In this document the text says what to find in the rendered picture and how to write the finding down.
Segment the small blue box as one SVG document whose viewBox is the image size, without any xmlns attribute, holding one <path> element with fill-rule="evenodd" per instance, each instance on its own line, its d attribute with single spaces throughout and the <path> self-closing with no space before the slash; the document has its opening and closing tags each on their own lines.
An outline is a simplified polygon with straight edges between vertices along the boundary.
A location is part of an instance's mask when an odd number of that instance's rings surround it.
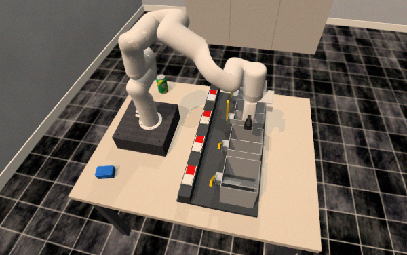
<svg viewBox="0 0 407 255">
<path fill-rule="evenodd" d="M 98 179 L 114 178 L 115 177 L 115 167 L 114 165 L 98 166 L 96 168 L 95 176 Z"/>
</svg>

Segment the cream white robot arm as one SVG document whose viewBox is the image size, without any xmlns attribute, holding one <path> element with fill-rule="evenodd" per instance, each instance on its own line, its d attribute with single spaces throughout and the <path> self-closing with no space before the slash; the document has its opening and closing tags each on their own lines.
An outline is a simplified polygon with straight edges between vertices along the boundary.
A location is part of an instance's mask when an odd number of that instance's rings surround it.
<svg viewBox="0 0 407 255">
<path fill-rule="evenodd" d="M 244 80 L 243 98 L 248 102 L 265 103 L 265 111 L 272 112 L 274 91 L 263 91 L 266 66 L 234 57 L 227 60 L 222 70 L 213 61 L 207 41 L 189 30 L 189 23 L 188 15 L 180 9 L 148 12 L 118 39 L 125 71 L 130 78 L 126 90 L 136 106 L 141 128 L 154 130 L 162 123 L 162 116 L 149 93 L 157 76 L 156 57 L 149 46 L 156 38 L 192 60 L 209 83 L 225 92 L 236 92 Z"/>
</svg>

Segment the green and yellow drink can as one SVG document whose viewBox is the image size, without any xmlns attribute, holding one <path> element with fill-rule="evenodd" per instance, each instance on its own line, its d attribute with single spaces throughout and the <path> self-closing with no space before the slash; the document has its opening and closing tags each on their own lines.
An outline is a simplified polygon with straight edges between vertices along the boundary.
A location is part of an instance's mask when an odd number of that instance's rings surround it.
<svg viewBox="0 0 407 255">
<path fill-rule="evenodd" d="M 158 75 L 156 78 L 159 93 L 165 94 L 168 92 L 168 85 L 165 75 Z"/>
</svg>

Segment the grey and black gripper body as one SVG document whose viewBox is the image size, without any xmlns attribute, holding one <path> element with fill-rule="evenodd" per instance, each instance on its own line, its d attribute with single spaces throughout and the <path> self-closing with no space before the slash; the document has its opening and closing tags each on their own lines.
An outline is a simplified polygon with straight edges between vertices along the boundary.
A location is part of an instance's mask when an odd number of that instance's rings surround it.
<svg viewBox="0 0 407 255">
<path fill-rule="evenodd" d="M 258 102 L 248 102 L 244 99 L 242 121 L 245 121 L 248 118 L 248 115 L 251 115 L 251 120 L 253 122 L 256 115 L 257 106 Z"/>
</svg>

